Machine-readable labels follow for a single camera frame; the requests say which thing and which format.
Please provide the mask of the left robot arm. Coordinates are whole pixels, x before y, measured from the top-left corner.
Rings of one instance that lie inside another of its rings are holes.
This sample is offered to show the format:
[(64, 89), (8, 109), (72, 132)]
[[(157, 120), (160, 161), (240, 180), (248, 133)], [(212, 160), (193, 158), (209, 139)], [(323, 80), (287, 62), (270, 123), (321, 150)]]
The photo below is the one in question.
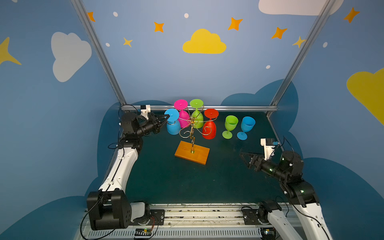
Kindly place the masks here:
[(159, 133), (170, 115), (156, 115), (149, 105), (142, 105), (133, 111), (119, 109), (118, 116), (120, 129), (115, 161), (99, 189), (89, 193), (88, 211), (83, 218), (89, 219), (93, 231), (105, 230), (109, 235), (132, 225), (150, 225), (153, 237), (162, 225), (159, 214), (152, 214), (145, 202), (130, 202), (126, 185), (143, 148), (143, 137)]

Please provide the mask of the pink wine glass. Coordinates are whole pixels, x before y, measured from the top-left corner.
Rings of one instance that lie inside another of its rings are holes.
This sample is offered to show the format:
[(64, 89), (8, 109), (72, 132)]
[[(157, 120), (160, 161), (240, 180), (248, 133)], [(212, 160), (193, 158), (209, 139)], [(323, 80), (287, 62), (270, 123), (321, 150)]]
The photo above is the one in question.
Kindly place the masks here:
[(186, 100), (177, 100), (174, 103), (174, 107), (179, 111), (179, 123), (181, 128), (184, 129), (190, 125), (190, 115), (185, 109), (188, 107), (188, 102)]

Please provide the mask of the blue wine glass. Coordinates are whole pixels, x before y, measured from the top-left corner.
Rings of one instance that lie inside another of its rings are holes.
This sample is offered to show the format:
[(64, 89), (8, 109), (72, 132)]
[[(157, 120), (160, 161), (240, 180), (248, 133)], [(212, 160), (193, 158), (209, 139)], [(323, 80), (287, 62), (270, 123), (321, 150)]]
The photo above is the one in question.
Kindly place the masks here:
[(256, 121), (254, 118), (249, 116), (244, 117), (241, 122), (241, 131), (237, 133), (237, 138), (245, 141), (248, 138), (247, 132), (251, 131), (255, 124)]
[(179, 122), (179, 111), (176, 109), (168, 109), (165, 111), (165, 115), (170, 117), (167, 119), (167, 131), (171, 135), (178, 135), (181, 130), (181, 125)]

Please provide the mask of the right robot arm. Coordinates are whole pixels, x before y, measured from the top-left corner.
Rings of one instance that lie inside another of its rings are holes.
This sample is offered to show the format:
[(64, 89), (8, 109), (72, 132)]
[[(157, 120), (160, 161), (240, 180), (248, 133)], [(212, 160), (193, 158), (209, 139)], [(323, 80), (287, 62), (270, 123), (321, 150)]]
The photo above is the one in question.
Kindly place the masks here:
[[(263, 172), (278, 180), (279, 186), (299, 218), (308, 240), (331, 240), (333, 237), (323, 216), (320, 200), (314, 187), (303, 179), (304, 161), (294, 149), (282, 151), (278, 163), (272, 161), (282, 144), (275, 139), (261, 139), (263, 154), (240, 153), (248, 169)], [(272, 225), (283, 240), (302, 237), (291, 225), (276, 201), (262, 201), (257, 210), (262, 225)]]

